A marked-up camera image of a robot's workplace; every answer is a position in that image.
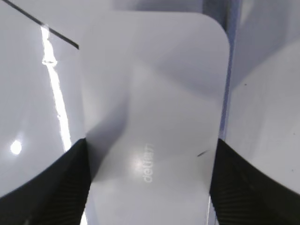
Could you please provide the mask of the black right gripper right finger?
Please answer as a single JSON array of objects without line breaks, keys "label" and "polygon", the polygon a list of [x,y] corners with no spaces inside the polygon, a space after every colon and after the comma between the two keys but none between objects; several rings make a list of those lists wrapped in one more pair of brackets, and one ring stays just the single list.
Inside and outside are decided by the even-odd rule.
[{"label": "black right gripper right finger", "polygon": [[256,169],[221,139],[210,196],[220,225],[300,223],[300,195]]}]

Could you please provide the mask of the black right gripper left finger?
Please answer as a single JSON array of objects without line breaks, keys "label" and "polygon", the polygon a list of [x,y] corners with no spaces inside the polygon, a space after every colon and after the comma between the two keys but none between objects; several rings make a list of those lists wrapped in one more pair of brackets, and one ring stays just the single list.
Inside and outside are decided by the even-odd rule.
[{"label": "black right gripper left finger", "polygon": [[0,199],[2,225],[78,225],[91,185],[85,139]]}]

